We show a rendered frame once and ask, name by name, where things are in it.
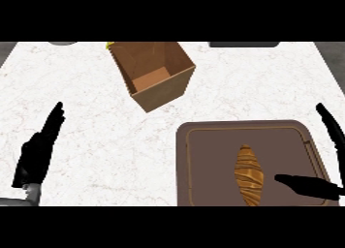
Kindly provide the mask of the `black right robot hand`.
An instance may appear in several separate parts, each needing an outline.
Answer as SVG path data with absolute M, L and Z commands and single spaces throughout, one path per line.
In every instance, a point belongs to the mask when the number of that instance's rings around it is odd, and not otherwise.
M 322 117 L 322 124 L 334 143 L 342 186 L 317 177 L 288 174 L 277 174 L 275 181 L 284 184 L 297 195 L 337 201 L 339 197 L 345 196 L 345 134 L 322 103 L 317 104 L 317 112 Z

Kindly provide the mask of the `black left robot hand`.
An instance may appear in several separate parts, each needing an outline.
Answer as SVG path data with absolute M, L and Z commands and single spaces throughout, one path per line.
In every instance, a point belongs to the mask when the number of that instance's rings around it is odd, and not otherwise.
M 13 188 L 21 188 L 23 185 L 31 183 L 43 183 L 50 166 L 53 145 L 63 122 L 63 103 L 58 102 L 49 114 L 41 131 L 32 135 L 28 142 L 22 145 L 22 155 L 16 166 L 12 184 Z

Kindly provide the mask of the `brown rectangular tray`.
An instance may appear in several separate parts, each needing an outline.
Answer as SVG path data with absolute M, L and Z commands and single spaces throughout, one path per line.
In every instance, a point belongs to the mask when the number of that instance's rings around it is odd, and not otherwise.
M 296 120 L 182 124 L 176 134 L 180 206 L 336 206 L 302 196 L 278 174 L 327 180 L 308 128 Z

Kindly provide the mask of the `golden brown croissant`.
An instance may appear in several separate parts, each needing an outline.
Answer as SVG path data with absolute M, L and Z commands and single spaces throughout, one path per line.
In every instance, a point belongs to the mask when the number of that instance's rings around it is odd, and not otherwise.
M 243 200 L 257 206 L 262 199 L 265 173 L 251 147 L 244 144 L 237 153 L 235 179 Z

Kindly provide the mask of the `brown cardboard box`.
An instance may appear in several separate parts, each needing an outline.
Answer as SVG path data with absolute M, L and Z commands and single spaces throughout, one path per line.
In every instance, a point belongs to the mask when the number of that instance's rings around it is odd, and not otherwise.
M 194 61 L 177 42 L 114 42 L 108 50 L 129 94 L 151 112 L 185 94 Z

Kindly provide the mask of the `dark grey flat appliance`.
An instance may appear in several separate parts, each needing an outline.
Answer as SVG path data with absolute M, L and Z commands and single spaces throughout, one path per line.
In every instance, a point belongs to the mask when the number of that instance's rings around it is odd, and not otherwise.
M 277 47 L 280 42 L 208 42 L 210 47 Z

